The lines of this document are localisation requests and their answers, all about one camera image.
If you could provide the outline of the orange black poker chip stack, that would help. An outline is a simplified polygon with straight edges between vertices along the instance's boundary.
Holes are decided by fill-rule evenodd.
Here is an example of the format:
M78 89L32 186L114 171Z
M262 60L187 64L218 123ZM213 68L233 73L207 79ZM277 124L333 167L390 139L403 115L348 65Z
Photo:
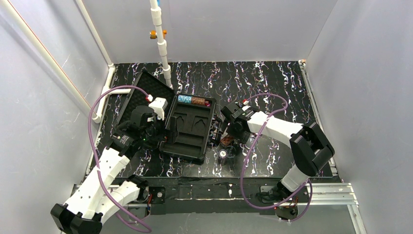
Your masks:
M223 137L223 138L220 140L220 144L221 144L223 147L227 147L227 146L230 145L233 141L234 141L234 137L232 137L232 136L230 136L230 135L227 135L227 136Z

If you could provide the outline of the black poker set case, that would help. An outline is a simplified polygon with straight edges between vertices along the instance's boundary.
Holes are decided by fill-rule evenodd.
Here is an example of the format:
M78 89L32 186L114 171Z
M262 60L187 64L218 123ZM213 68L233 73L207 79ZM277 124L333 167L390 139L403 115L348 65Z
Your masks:
M204 98L211 105L207 107L180 103L177 100L180 94L177 94L146 70L139 74L135 86L143 89L145 93L139 90L131 91L116 121L116 128L118 124L130 118L130 114L135 107L139 105L147 106L157 97L165 98L168 101L166 108L166 130L169 129L170 117L176 117L179 136L174 144L168 143L167 138L167 140L161 141L156 149L161 153L187 161L203 162L209 140L217 139L217 131L213 129L212 123L215 118L216 99L183 94Z

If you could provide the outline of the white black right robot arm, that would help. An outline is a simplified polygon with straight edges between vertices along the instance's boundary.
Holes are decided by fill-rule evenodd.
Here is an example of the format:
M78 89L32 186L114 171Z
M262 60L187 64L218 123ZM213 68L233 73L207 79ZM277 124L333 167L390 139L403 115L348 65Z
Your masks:
M287 145L294 165L275 187L258 195L268 202L288 200L316 176L334 156L335 149L316 123L294 123L274 117L246 103L231 102L221 109L224 131L245 144L252 134L266 136Z

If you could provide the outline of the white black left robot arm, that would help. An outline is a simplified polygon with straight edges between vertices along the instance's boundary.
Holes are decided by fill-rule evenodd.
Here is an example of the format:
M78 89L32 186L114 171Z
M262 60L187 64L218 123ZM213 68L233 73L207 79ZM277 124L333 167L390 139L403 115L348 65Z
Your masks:
M147 181L131 176L109 190L119 172L142 148L157 146L161 141L176 140L176 129L166 130L165 100L135 107L128 120L118 124L112 137L93 168L77 191L64 204L55 204L51 216L65 234L98 234L103 224L120 207L141 199Z

